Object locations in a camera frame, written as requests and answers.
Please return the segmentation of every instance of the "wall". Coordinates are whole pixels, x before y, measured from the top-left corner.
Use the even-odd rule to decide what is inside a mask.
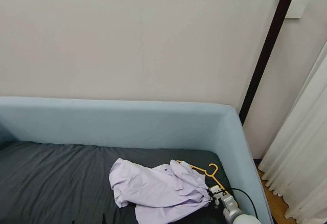
[[[282,126],[327,41],[327,0],[309,0],[302,19],[285,19],[244,124],[254,158]]]
[[[240,108],[276,0],[0,0],[0,95]]]

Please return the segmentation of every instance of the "bed sheet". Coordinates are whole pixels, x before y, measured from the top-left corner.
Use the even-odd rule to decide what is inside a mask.
[[[119,209],[110,189],[108,174],[118,158],[151,168],[184,160],[209,173],[209,163],[216,163],[217,179],[230,187],[220,160],[209,151],[10,142],[0,149],[0,223],[101,224],[104,213],[107,223],[137,224],[134,206]],[[215,185],[210,178],[206,183]],[[208,207],[176,223],[225,220],[221,209]]]

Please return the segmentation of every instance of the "shirt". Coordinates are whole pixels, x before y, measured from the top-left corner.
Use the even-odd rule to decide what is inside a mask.
[[[208,206],[205,175],[171,160],[153,169],[117,159],[109,181],[118,207],[135,203],[139,224],[166,224]]]

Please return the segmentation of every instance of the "bed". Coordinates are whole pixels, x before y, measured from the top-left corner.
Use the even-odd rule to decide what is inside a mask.
[[[133,207],[111,198],[117,158],[217,163],[219,180],[246,191],[260,221],[273,223],[232,106],[0,97],[0,147],[0,223],[101,223],[103,213],[107,223],[136,223]],[[235,197],[253,214],[246,196]],[[224,223],[208,208],[183,221]]]

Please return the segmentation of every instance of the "clothes hanger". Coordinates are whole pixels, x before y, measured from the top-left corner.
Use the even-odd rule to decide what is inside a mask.
[[[211,175],[208,174],[208,172],[207,172],[205,169],[202,169],[202,168],[199,168],[199,167],[197,167],[197,166],[194,166],[194,165],[191,165],[191,164],[190,164],[190,167],[191,167],[191,168],[193,168],[193,169],[197,169],[197,170],[199,170],[199,171],[204,172],[204,174],[205,174],[207,177],[210,177],[210,178],[214,179],[214,181],[219,185],[219,187],[220,187],[222,190],[225,190],[224,186],[221,185],[221,183],[220,183],[220,182],[216,179],[216,177],[215,177],[215,174],[216,174],[217,171],[218,171],[218,165],[217,165],[217,164],[214,164],[214,163],[210,163],[209,166],[213,166],[213,167],[215,167],[215,170],[214,170],[214,172],[213,172]]]

